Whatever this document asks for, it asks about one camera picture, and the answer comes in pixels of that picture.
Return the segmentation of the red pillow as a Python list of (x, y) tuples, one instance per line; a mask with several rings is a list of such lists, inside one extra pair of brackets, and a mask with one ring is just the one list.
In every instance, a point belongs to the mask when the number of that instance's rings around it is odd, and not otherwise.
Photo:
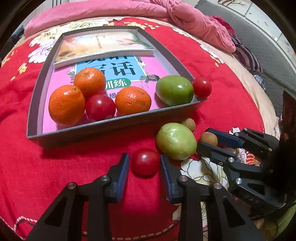
[(231, 36), (237, 37), (234, 28), (229, 23), (227, 23), (222, 17), (211, 16), (211, 18), (217, 20), (222, 26), (224, 26)]

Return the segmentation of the striped dark pillow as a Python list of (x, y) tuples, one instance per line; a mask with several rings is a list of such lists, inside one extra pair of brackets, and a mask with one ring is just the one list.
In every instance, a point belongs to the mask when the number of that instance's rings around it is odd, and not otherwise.
[(260, 65), (254, 54), (244, 46), (241, 41), (230, 34), (232, 42), (234, 43), (236, 50), (233, 53), (234, 57), (249, 71), (263, 72), (263, 68)]

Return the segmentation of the small brown longan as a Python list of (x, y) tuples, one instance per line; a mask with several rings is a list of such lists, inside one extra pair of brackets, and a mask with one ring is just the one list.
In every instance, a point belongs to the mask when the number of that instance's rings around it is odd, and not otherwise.
[(182, 120), (181, 124), (186, 126), (192, 132), (194, 132), (194, 130), (196, 128), (195, 121), (192, 118), (186, 118), (186, 119)]
[(203, 132), (201, 134), (201, 137), (199, 138), (198, 142), (205, 142), (213, 146), (218, 145), (218, 138), (215, 134), (211, 132)]

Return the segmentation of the red cherry tomato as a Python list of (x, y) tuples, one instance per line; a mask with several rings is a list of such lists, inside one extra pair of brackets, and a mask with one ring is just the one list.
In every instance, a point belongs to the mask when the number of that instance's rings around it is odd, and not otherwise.
[(114, 101), (104, 94), (96, 94), (86, 101), (86, 115), (92, 121), (113, 118), (116, 112)]
[(152, 176), (160, 164), (159, 154), (152, 149), (143, 148), (132, 154), (132, 170), (139, 176)]
[(198, 77), (195, 78), (193, 83), (194, 94), (198, 99), (205, 99), (207, 98), (212, 92), (212, 85), (209, 80)]

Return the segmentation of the grey padded headboard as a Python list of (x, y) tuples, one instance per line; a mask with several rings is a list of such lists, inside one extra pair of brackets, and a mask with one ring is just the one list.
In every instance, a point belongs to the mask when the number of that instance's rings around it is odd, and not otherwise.
[(283, 92), (295, 97), (295, 71), (284, 55), (267, 36), (235, 13), (209, 1), (199, 1), (195, 8), (204, 15), (220, 16), (234, 28), (238, 39), (261, 64), (263, 73), (260, 76), (265, 82), (265, 92), (273, 103), (276, 116), (281, 116)]

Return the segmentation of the green apple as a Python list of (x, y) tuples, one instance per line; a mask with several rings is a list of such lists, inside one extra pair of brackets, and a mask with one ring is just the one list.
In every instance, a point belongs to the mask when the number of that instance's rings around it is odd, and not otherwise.
[(180, 123), (166, 123), (156, 135), (158, 148), (171, 159), (185, 160), (196, 152), (197, 141), (192, 131)]
[(190, 103), (194, 89), (191, 82), (182, 76), (168, 75), (156, 83), (156, 95), (168, 106)]

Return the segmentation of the beige bed sheet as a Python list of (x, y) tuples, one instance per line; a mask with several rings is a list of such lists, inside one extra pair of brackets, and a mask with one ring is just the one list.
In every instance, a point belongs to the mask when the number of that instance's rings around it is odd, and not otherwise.
[(22, 37), (5, 56), (1, 66), (1, 131), (24, 127), (37, 76), (62, 33), (105, 26), (139, 27), (169, 49), (194, 77), (203, 76), (212, 84), (212, 93), (201, 112), (210, 126), (222, 126), (222, 114), (234, 114), (224, 125), (231, 131), (257, 128), (274, 135), (278, 122), (271, 100), (255, 78), (232, 54), (225, 53), (186, 31), (149, 18), (109, 17), (73, 21)]

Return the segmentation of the grey shallow cardboard tray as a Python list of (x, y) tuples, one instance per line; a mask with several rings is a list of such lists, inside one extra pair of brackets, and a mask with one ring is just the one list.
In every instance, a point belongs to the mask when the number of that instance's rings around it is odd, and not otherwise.
[[(87, 35), (126, 36), (132, 33), (137, 39), (151, 47), (150, 56), (143, 51), (126, 51), (104, 53), (90, 60), (84, 58), (73, 65), (58, 68), (56, 57), (64, 41), (71, 38), (81, 39)], [(92, 122), (86, 116), (73, 127), (57, 125), (50, 117), (48, 105), (52, 92), (60, 86), (72, 84), (74, 75), (86, 67), (97, 67), (105, 74), (106, 95), (114, 98), (124, 87), (137, 86), (143, 88), (151, 97), (149, 111), (127, 116), (115, 116), (108, 120)], [(193, 97), (189, 103), (166, 106), (155, 92), (158, 77), (178, 75), (193, 80), (193, 76), (181, 61), (162, 43), (148, 32), (138, 27), (111, 26), (94, 27), (63, 33), (49, 52), (37, 78), (33, 91), (27, 123), (27, 138), (43, 148), (51, 148), (69, 142), (116, 129), (133, 126), (139, 123), (159, 120), (177, 114), (188, 114), (203, 104), (203, 100)]]

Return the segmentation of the pink rumpled duvet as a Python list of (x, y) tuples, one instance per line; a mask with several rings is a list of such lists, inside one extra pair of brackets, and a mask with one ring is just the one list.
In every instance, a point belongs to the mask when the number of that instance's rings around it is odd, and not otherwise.
[(52, 26), (99, 16), (143, 16), (171, 23), (225, 51), (236, 50), (230, 34), (217, 20), (180, 1), (77, 1), (55, 6), (35, 16), (25, 37)]

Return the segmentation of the orange mandarin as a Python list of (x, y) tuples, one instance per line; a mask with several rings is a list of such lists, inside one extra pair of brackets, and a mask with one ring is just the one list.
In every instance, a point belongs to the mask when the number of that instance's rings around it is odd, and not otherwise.
[(149, 94), (134, 86), (128, 86), (118, 92), (115, 106), (119, 116), (149, 111), (152, 100)]
[(87, 100), (96, 94), (105, 93), (106, 79), (100, 70), (87, 67), (75, 75), (74, 85), (82, 91)]
[(51, 94), (48, 110), (55, 123), (62, 126), (74, 126), (85, 112), (84, 95), (75, 85), (63, 85)]

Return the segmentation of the red floral blanket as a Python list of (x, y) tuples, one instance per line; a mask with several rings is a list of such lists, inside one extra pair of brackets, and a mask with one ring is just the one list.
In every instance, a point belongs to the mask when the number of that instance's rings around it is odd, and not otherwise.
[[(202, 106), (190, 114), (197, 125), (195, 137), (207, 128), (232, 132), (224, 125), (234, 120), (234, 114), (223, 113), (223, 125), (210, 126), (203, 119), (212, 116), (211, 109), (202, 113)], [(132, 154), (140, 148), (155, 150), (156, 134), (165, 122), (160, 119), (142, 123), (51, 150), (27, 139), (27, 121), (24, 127), (1, 131), (1, 219), (18, 236), (26, 238), (69, 182), (92, 182), (105, 174), (124, 152)]]

